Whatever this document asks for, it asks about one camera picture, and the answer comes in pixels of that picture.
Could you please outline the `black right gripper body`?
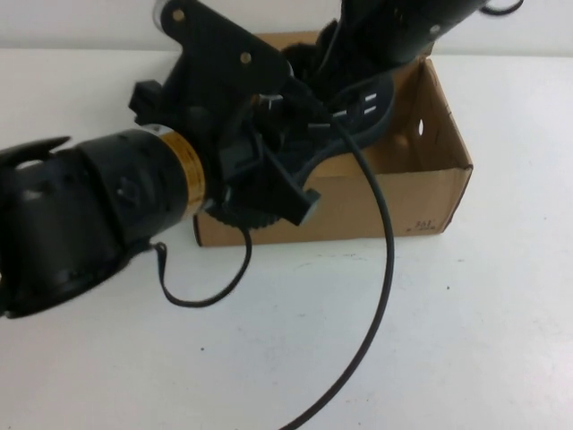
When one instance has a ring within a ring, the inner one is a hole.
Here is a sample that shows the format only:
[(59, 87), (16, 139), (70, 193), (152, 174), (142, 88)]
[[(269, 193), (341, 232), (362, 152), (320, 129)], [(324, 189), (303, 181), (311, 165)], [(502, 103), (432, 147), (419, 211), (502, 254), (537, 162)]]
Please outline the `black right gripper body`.
[(342, 1), (340, 17), (320, 32), (312, 60), (314, 90), (343, 90), (370, 77), (372, 65), (353, 36), (370, 3)]

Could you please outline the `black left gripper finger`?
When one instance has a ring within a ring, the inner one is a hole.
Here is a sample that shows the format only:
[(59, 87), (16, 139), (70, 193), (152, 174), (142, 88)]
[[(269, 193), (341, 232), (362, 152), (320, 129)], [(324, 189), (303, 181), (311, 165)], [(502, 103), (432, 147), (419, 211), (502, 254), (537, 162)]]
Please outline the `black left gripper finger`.
[(265, 158), (265, 211), (293, 225), (304, 224), (312, 215), (321, 195), (313, 189), (305, 191), (267, 147)]
[(258, 166), (263, 160), (263, 140), (253, 126), (241, 126), (220, 140), (220, 173), (233, 180)]

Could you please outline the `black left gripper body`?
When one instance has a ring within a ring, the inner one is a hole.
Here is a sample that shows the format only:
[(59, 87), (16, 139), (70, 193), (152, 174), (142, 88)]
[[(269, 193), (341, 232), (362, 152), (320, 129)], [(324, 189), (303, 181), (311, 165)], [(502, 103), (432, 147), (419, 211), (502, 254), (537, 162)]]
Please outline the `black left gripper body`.
[(138, 129), (129, 134), (148, 202), (266, 202), (265, 158), (242, 176), (223, 180), (220, 140), (253, 126), (278, 157), (278, 139), (259, 118), (261, 96), (278, 95), (293, 75), (287, 60), (196, 65), (184, 57), (164, 83), (135, 84), (130, 108)]

